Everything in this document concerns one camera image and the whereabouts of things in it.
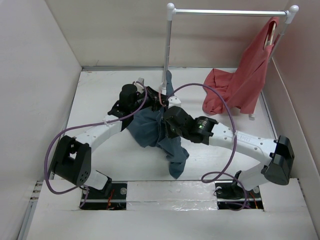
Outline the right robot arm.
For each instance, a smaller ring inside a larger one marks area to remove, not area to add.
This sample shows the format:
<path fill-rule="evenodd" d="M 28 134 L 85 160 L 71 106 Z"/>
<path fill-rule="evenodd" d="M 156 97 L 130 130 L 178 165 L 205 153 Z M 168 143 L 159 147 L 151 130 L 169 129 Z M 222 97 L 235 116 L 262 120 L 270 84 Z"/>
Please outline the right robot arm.
<path fill-rule="evenodd" d="M 192 118 L 181 108 L 181 101 L 176 96 L 168 99 L 163 120 L 170 138 L 181 137 L 195 144 L 226 149 L 232 149 L 236 143 L 236 152 L 259 162 L 248 170 L 236 173 L 238 180 L 232 182 L 231 191 L 237 197 L 268 182 L 280 186 L 290 182 L 295 154 L 290 140 L 285 136 L 261 138 L 241 131 L 233 132 L 226 125 L 206 116 Z"/>

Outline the blue t shirt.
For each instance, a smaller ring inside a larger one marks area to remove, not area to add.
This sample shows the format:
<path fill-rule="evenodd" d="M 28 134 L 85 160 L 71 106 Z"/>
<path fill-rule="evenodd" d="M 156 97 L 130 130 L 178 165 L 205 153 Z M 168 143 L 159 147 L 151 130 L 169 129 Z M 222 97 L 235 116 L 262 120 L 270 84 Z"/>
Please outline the blue t shirt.
<path fill-rule="evenodd" d="M 169 161 L 169 174 L 178 179 L 184 171 L 188 151 L 182 147 L 181 138 L 169 138 L 166 135 L 166 123 L 163 114 L 169 103 L 163 102 L 159 110 L 152 111 L 150 107 L 141 109 L 133 115 L 133 120 L 127 127 L 134 140 L 143 148 L 156 147 L 162 149 Z"/>

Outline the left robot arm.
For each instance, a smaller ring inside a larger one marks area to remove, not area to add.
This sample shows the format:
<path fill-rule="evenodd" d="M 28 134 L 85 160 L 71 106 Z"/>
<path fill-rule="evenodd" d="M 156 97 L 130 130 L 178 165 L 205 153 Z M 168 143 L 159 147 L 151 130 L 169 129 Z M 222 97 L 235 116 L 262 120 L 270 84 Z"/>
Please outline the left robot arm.
<path fill-rule="evenodd" d="M 102 122 L 85 124 L 85 131 L 68 136 L 63 131 L 53 140 L 57 143 L 51 163 L 45 163 L 45 173 L 67 180 L 75 187 L 94 189 L 100 198 L 111 194 L 111 179 L 92 169 L 92 153 L 112 136 L 122 132 L 133 121 L 134 116 L 144 109 L 153 112 L 168 104 L 165 90 L 154 90 L 144 86 L 144 79 L 125 84 L 119 98 Z"/>

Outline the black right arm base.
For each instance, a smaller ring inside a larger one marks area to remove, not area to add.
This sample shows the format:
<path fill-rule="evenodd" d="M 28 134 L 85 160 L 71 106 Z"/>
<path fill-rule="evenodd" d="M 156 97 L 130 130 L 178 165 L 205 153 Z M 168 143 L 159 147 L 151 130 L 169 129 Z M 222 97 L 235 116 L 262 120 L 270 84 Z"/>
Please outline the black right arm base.
<path fill-rule="evenodd" d="M 263 210 L 263 201 L 260 187 L 256 186 L 250 191 L 245 192 L 241 186 L 234 180 L 234 177 L 228 173 L 223 176 L 231 177 L 231 179 L 218 179 L 214 181 L 215 190 L 213 194 L 216 196 L 218 210 L 239 211 L 242 206 L 243 210 Z"/>

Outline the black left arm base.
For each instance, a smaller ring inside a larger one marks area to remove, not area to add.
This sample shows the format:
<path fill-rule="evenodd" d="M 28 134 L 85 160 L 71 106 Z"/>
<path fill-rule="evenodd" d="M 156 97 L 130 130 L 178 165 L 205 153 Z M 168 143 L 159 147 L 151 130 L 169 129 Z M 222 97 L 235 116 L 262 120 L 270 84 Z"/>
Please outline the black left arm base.
<path fill-rule="evenodd" d="M 81 210 L 107 210 L 122 211 L 127 209 L 127 190 L 128 183 L 126 181 L 113 181 L 106 187 L 106 192 L 89 187 L 86 198 L 85 189 L 82 190 L 80 198 Z"/>

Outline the pink wire hanger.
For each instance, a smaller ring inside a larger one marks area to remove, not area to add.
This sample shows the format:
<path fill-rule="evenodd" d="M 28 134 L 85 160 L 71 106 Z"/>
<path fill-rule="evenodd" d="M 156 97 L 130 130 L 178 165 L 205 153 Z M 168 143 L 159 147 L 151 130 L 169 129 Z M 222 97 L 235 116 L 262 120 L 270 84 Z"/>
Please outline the pink wire hanger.
<path fill-rule="evenodd" d="M 158 92 L 158 100 L 159 100 L 159 104 L 162 107 L 168 107 L 169 106 L 169 101 L 168 101 L 168 97 L 164 94 L 162 94 L 160 91 Z"/>

